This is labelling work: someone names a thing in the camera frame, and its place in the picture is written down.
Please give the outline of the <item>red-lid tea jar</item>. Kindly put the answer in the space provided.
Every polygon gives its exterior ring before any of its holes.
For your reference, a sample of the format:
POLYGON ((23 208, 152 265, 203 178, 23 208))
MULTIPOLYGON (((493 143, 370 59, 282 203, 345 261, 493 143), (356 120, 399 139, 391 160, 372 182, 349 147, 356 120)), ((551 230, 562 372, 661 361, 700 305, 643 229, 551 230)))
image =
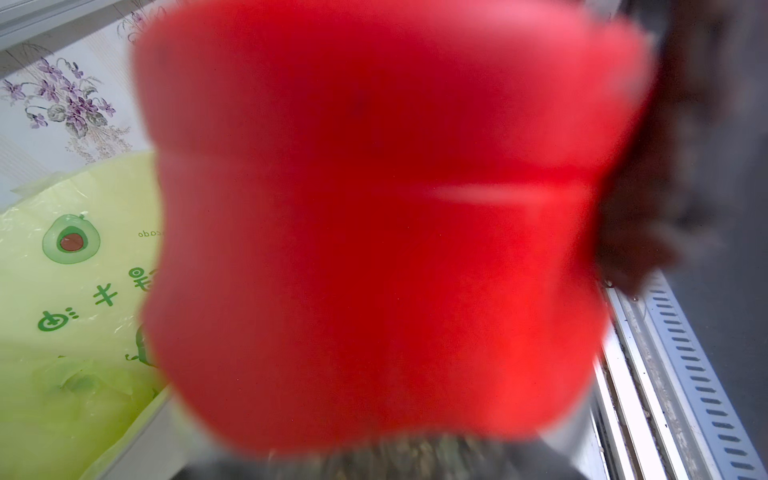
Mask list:
POLYGON ((190 479, 571 479, 643 33, 568 1, 199 1, 132 58, 190 479))

